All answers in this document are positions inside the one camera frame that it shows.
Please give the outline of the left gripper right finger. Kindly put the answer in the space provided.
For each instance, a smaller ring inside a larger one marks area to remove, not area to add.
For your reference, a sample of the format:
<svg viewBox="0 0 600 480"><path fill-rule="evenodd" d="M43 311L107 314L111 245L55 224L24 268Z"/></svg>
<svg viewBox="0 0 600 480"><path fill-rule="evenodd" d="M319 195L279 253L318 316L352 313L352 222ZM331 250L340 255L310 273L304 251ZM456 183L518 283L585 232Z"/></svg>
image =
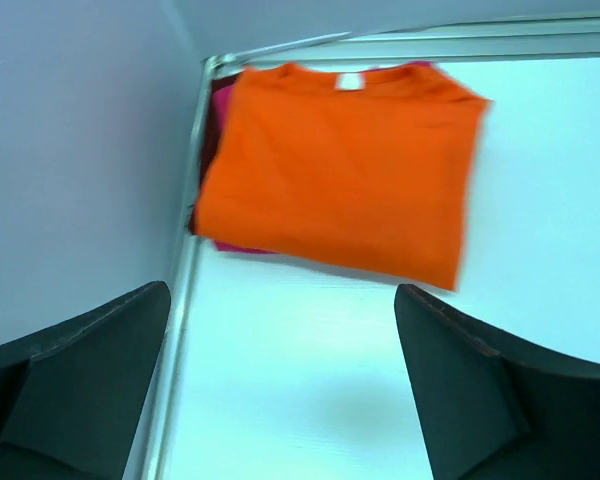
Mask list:
<svg viewBox="0 0 600 480"><path fill-rule="evenodd" d="M600 479L600 364L529 342L415 285L399 340L436 479Z"/></svg>

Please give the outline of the orange t-shirt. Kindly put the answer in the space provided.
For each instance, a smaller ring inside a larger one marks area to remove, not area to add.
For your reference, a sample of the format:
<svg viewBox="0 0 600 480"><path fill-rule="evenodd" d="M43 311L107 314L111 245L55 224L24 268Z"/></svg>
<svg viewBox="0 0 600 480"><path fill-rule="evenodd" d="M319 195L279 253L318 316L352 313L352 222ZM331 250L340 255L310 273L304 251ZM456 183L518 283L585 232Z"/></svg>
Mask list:
<svg viewBox="0 0 600 480"><path fill-rule="evenodd" d="M193 229L452 290L489 106L431 64L248 68L233 86Z"/></svg>

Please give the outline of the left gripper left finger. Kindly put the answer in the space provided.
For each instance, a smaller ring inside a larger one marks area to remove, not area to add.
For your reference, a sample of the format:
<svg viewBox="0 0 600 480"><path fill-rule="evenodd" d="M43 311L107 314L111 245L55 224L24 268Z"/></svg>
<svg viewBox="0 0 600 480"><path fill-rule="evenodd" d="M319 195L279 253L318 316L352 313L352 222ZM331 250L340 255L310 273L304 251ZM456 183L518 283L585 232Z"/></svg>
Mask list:
<svg viewBox="0 0 600 480"><path fill-rule="evenodd" d="M154 281L0 345L0 479L120 479L163 342Z"/></svg>

